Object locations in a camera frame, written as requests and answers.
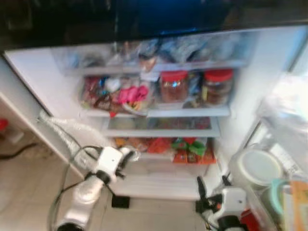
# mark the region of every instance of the red package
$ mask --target red package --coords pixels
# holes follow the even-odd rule
[[[174,163],[187,163],[187,152],[186,150],[178,150],[178,152],[175,154]]]
[[[170,138],[157,138],[151,142],[148,153],[163,153],[171,147]]]
[[[188,144],[192,144],[197,138],[196,137],[184,137],[183,140]]]

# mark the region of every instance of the black cable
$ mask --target black cable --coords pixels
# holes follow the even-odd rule
[[[0,154],[0,160],[10,160],[10,159],[13,159],[13,158],[19,156],[25,150],[27,150],[29,148],[36,147],[37,145],[39,145],[39,143],[30,143],[30,144],[25,145],[24,147],[22,147],[21,149],[19,149],[17,152],[15,152],[13,154]]]
[[[80,147],[72,156],[71,158],[69,159],[68,161],[68,164],[63,172],[63,176],[62,176],[62,180],[61,180],[61,184],[60,184],[60,191],[58,192],[57,196],[55,197],[50,209],[49,209],[49,213],[48,213],[48,220],[47,220],[47,223],[48,223],[48,230],[49,231],[53,231],[53,226],[56,222],[56,219],[58,217],[58,212],[59,212],[59,204],[61,203],[61,196],[62,194],[64,193],[64,186],[65,186],[65,182],[66,182],[66,178],[67,178],[67,173],[68,173],[68,170],[70,169],[71,167],[71,164],[72,162],[74,161],[75,157],[81,152],[83,151],[84,149],[86,148],[93,148],[95,149],[97,152],[99,150],[101,150],[100,147],[96,147],[96,146],[91,146],[91,145],[88,145],[88,146],[84,146],[84,147]]]

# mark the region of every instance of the plastic wrap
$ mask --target plastic wrap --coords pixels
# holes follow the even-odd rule
[[[71,155],[74,155],[80,149],[80,145],[115,146],[112,140],[107,139],[97,130],[74,119],[57,119],[48,116],[45,111],[40,112],[39,119],[59,135],[60,139],[67,145]],[[96,166],[96,161],[84,151],[76,156],[75,162],[81,168],[87,170],[93,170]]]
[[[258,114],[277,143],[308,174],[308,76],[282,76]]]

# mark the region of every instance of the jar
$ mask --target jar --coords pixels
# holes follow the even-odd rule
[[[187,71],[164,71],[160,76],[161,97],[165,103],[185,101],[188,96]]]
[[[228,101],[232,88],[232,69],[204,72],[202,99],[207,106],[220,106]]]

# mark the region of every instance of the red lid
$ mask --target red lid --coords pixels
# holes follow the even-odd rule
[[[204,78],[212,82],[223,82],[231,79],[233,69],[209,70],[204,72]]]
[[[0,131],[4,130],[9,124],[7,119],[0,119]]]
[[[185,79],[188,75],[187,71],[163,71],[160,76],[164,82],[174,82]]]

